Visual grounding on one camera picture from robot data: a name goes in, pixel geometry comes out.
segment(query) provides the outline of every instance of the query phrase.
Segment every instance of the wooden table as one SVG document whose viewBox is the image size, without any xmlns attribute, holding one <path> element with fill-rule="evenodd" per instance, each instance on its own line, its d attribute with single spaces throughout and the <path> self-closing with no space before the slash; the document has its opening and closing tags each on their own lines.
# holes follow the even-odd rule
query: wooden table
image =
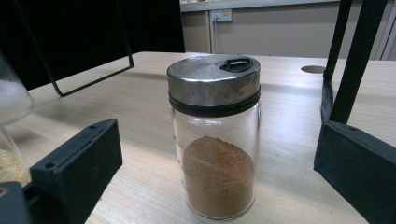
<svg viewBox="0 0 396 224">
<path fill-rule="evenodd" d="M 183 201 L 166 69 L 195 53 L 141 52 L 135 68 L 60 98 L 51 85 L 30 91 L 35 110 L 7 126 L 33 165 L 86 126 L 117 119 L 124 164 L 88 223 L 211 223 Z M 257 198 L 230 223 L 366 223 L 313 170 L 325 59 L 253 56 L 261 63 L 262 142 Z M 63 91 L 120 70 L 126 59 L 59 82 Z M 338 63 L 334 87 L 345 61 Z M 370 62 L 349 124 L 396 146 L 396 62 Z"/>
</svg>

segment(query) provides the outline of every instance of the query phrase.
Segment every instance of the electrical outlet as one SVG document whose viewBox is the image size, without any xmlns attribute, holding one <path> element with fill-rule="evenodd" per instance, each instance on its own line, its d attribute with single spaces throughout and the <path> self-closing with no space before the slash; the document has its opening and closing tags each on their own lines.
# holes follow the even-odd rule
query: electrical outlet
<svg viewBox="0 0 396 224">
<path fill-rule="evenodd" d="M 212 21 L 232 21 L 233 11 L 231 9 L 212 10 Z"/>
</svg>

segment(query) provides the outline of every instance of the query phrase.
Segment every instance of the stainless steel lid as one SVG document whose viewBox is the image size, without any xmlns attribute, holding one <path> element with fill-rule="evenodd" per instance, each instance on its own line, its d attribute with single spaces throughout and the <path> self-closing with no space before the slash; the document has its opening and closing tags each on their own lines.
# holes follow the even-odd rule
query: stainless steel lid
<svg viewBox="0 0 396 224">
<path fill-rule="evenodd" d="M 188 114 L 202 109 L 216 113 L 230 105 L 239 108 L 260 98 L 260 63 L 247 56 L 193 57 L 172 64 L 167 75 L 171 105 L 185 113 L 185 108 L 192 110 Z"/>
</svg>

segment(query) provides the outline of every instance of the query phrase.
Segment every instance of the glass container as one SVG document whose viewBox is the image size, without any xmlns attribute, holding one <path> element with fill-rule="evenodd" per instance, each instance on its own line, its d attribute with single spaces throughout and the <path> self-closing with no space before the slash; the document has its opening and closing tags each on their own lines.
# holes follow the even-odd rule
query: glass container
<svg viewBox="0 0 396 224">
<path fill-rule="evenodd" d="M 168 70 L 177 158 L 187 203 L 230 219 L 255 199 L 260 64 L 241 55 L 194 57 Z"/>
<path fill-rule="evenodd" d="M 27 162 L 5 126 L 27 116 L 33 106 L 32 97 L 0 51 L 0 183 L 19 181 L 24 186 L 30 182 Z"/>
</svg>

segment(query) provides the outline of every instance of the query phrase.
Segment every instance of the brown powder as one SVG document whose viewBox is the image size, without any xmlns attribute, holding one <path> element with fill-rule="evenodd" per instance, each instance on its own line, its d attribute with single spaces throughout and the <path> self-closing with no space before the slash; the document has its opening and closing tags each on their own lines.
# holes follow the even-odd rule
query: brown powder
<svg viewBox="0 0 396 224">
<path fill-rule="evenodd" d="M 190 205 L 206 217 L 237 216 L 253 201 L 253 162 L 240 147 L 197 139 L 183 154 L 183 171 Z"/>
<path fill-rule="evenodd" d="M 14 152 L 0 149 L 0 183 L 18 181 L 22 186 L 30 181 L 28 169 L 26 169 Z"/>
</svg>

